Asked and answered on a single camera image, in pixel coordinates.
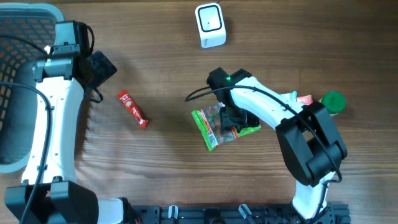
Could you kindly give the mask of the green snack bag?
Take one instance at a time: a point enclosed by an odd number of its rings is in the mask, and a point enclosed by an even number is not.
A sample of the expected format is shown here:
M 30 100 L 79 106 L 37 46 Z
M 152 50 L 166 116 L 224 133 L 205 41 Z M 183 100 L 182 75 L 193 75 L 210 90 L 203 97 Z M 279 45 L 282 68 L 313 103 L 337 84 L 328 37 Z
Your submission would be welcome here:
M 244 128 L 240 133 L 237 132 L 236 128 L 231 128 L 229 131 L 223 131 L 221 129 L 220 120 L 221 108 L 224 108 L 224 104 L 217 103 L 214 106 L 192 111 L 193 119 L 195 120 L 209 151 L 214 150 L 222 144 L 235 141 L 247 134 L 255 133 L 261 129 L 261 125 L 258 125 L 253 128 Z

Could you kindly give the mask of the red Nescafe coffee stick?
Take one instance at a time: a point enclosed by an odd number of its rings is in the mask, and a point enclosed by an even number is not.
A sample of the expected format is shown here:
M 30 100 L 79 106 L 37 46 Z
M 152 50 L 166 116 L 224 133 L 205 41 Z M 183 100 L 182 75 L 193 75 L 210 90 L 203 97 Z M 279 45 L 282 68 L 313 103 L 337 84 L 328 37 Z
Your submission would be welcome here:
M 133 117 L 136 119 L 136 121 L 139 124 L 139 127 L 141 129 L 144 129 L 148 125 L 148 120 L 144 119 L 141 115 L 141 112 L 134 102 L 134 100 L 131 98 L 130 94 L 126 91 L 123 90 L 120 93 L 118 93 L 118 98 L 119 100 L 124 104 L 126 109 L 133 115 Z

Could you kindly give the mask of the light blue snack packet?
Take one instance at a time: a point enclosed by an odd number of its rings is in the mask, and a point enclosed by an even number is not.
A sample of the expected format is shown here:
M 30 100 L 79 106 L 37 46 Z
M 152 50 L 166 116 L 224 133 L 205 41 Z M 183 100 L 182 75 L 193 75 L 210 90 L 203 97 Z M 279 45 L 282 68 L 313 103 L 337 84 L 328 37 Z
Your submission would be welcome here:
M 292 91 L 290 93 L 281 94 L 282 97 L 288 99 L 289 101 L 297 102 L 297 91 Z

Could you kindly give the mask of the small orange box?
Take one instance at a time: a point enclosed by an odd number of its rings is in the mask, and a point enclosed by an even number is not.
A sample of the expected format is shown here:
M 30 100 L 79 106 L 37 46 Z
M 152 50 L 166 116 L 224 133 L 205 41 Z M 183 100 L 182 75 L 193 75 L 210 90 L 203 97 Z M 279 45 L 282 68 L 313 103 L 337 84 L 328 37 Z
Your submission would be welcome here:
M 297 97 L 297 102 L 303 103 L 304 105 L 310 105 L 313 103 L 313 98 L 311 95 L 306 95 L 306 96 L 298 96 Z

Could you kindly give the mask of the green lid jar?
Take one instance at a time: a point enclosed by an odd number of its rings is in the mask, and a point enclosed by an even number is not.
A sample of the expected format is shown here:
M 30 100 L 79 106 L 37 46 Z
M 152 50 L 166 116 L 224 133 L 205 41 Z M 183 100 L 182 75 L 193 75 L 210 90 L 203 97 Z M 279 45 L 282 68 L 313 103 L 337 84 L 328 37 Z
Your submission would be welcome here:
M 346 108 L 346 98 L 338 91 L 330 91 L 319 99 L 331 116 L 335 116 Z

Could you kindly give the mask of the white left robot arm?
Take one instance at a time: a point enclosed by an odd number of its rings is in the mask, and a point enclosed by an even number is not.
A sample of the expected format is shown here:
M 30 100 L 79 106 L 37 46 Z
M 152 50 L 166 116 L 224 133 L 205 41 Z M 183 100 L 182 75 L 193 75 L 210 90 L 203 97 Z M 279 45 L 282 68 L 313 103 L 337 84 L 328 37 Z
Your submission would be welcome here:
M 8 187 L 6 207 L 20 223 L 124 223 L 124 201 L 99 199 L 78 184 L 75 140 L 86 92 L 117 71 L 101 52 L 54 52 L 33 66 L 37 112 L 21 185 Z

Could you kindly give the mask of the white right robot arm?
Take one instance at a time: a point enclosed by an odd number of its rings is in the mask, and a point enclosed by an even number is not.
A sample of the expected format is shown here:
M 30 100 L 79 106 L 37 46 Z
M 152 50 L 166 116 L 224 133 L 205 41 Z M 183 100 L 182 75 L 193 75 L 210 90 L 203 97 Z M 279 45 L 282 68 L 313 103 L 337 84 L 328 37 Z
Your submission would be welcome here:
M 327 108 L 290 101 L 243 69 L 229 75 L 217 68 L 206 83 L 223 104 L 222 129 L 241 132 L 263 121 L 275 130 L 285 165 L 297 181 L 292 205 L 301 218 L 314 222 L 326 207 L 328 186 L 341 182 L 340 164 L 347 156 Z

